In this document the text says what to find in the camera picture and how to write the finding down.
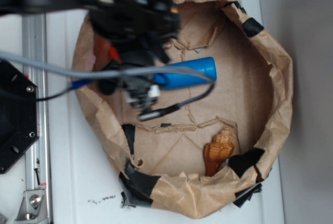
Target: orange seashell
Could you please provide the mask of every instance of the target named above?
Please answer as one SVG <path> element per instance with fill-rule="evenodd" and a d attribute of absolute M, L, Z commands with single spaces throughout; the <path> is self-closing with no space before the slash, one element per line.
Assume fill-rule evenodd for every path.
<path fill-rule="evenodd" d="M 232 155 L 235 147 L 232 139 L 230 128 L 225 127 L 221 133 L 214 136 L 213 142 L 206 144 L 203 150 L 205 176 L 214 176 L 222 163 Z"/>

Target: brown paper bag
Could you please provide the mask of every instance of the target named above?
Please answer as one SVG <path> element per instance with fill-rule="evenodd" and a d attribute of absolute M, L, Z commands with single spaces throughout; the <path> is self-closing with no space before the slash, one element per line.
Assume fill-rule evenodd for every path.
<path fill-rule="evenodd" d="M 201 218 L 235 201 L 265 179 L 290 130 L 292 61 L 237 0 L 175 0 L 182 17 L 178 40 L 166 45 L 172 62 L 213 57 L 215 90 L 203 100 L 140 123 L 120 91 L 77 91 L 82 111 L 120 175 L 125 202 Z M 110 44 L 85 19 L 73 69 L 100 70 Z M 207 85 L 162 91 L 156 108 L 197 95 Z M 233 156 L 204 176 L 203 148 L 225 126 Z"/>

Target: blue cylinder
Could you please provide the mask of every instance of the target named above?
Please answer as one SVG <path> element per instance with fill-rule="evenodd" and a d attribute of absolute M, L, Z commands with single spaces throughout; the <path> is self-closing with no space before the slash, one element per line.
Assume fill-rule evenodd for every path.
<path fill-rule="evenodd" d="M 196 60 L 184 61 L 180 63 L 168 64 L 167 67 L 189 67 L 199 72 L 205 73 L 216 81 L 216 67 L 212 57 Z M 207 81 L 192 75 L 182 75 L 175 73 L 158 73 L 154 75 L 154 81 L 161 89 L 178 89 L 194 85 L 206 84 Z"/>

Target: red object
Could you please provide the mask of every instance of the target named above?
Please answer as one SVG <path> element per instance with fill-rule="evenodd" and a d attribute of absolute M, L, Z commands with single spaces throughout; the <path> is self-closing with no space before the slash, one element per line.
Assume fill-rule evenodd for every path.
<path fill-rule="evenodd" d="M 121 59 L 119 57 L 118 51 L 115 47 L 111 46 L 110 48 L 110 56 L 112 59 L 114 59 L 115 61 L 117 61 L 119 64 L 121 64 Z"/>

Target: white surface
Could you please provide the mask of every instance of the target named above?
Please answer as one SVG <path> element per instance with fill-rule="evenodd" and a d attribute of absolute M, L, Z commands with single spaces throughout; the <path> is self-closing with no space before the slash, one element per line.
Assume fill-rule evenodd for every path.
<path fill-rule="evenodd" d="M 22 54 L 21 17 L 0 17 L 0 50 Z M 7 224 L 14 223 L 23 199 L 25 190 L 24 159 L 23 156 L 8 173 L 0 175 L 0 213 L 7 217 Z"/>
<path fill-rule="evenodd" d="M 245 0 L 243 6 L 254 11 L 252 15 L 260 15 L 258 0 Z M 47 54 L 52 63 L 71 66 L 84 15 L 73 11 L 47 16 Z M 67 81 L 51 74 L 48 79 L 50 94 L 62 90 Z M 84 119 L 75 94 L 51 101 L 49 117 L 55 223 L 284 223 L 277 163 L 263 182 L 263 192 L 241 209 L 231 204 L 207 218 L 191 220 L 157 209 L 121 208 L 118 175 Z M 108 196 L 114 198 L 103 200 Z"/>
<path fill-rule="evenodd" d="M 333 223 L 333 0 L 261 0 L 294 59 L 294 115 L 280 154 L 285 220 Z"/>

